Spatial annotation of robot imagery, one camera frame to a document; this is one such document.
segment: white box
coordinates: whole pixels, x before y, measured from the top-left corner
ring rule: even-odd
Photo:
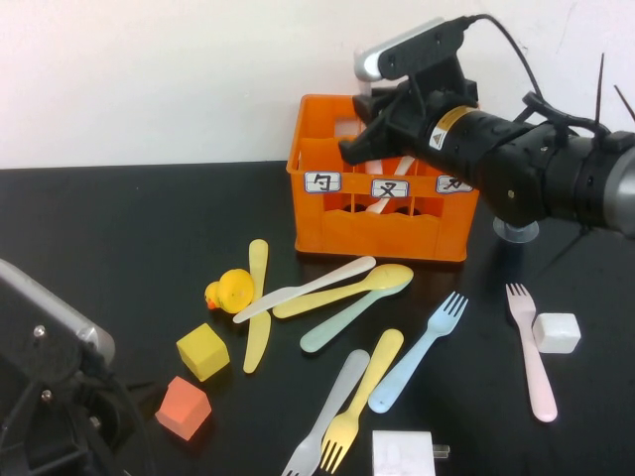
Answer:
[[[545,354],[571,354],[580,340],[574,314],[542,313],[533,330],[538,350]]]
[[[373,431],[374,476],[435,476],[433,437],[427,431]]]

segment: orange crate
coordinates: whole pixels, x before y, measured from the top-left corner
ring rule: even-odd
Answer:
[[[296,214],[296,249],[307,253],[370,255],[444,262],[464,261],[478,192],[448,186],[451,179],[416,160],[408,174],[392,176],[401,158],[382,161],[385,175],[345,163],[339,129],[355,134],[351,96],[305,96],[287,162]],[[361,211],[397,183],[382,214]],[[439,193],[439,190],[450,192]]]

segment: pink fork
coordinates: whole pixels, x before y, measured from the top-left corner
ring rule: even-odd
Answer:
[[[534,416],[540,421],[549,422],[558,416],[556,399],[547,372],[540,358],[540,352],[532,333],[532,324],[536,317],[536,305],[523,285],[507,285],[509,309],[518,325],[520,340],[525,357],[525,372],[529,387],[529,400]]]

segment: yellow cube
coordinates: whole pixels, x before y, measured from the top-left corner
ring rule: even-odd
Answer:
[[[185,364],[201,382],[229,363],[227,346],[207,324],[181,338],[177,347]]]

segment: black tabletop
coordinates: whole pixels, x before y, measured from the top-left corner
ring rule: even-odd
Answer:
[[[282,163],[5,171],[0,225],[2,258],[113,335],[123,379],[167,384],[179,375],[209,395],[213,416],[190,442],[148,423],[162,475],[280,475],[348,353],[372,352],[389,327],[408,348],[452,290],[470,298],[456,330],[434,345],[390,412],[364,412],[336,474],[372,474],[373,429],[430,431],[451,447],[440,475],[615,475],[635,467],[635,244],[617,236],[593,232],[541,273],[577,227],[545,222],[533,243],[509,245],[481,204],[463,266],[408,263],[411,285],[316,356],[303,354],[300,338],[354,298],[275,320],[260,367],[246,376],[246,326],[210,313],[205,286],[248,269],[256,238],[270,245],[266,292],[350,261],[296,253]],[[538,311],[577,316],[575,352],[543,356],[560,412],[551,424],[531,413],[508,282],[525,283]],[[231,366],[199,384],[175,343],[204,322],[227,344]],[[119,454],[132,475],[142,474],[139,443],[133,436]]]

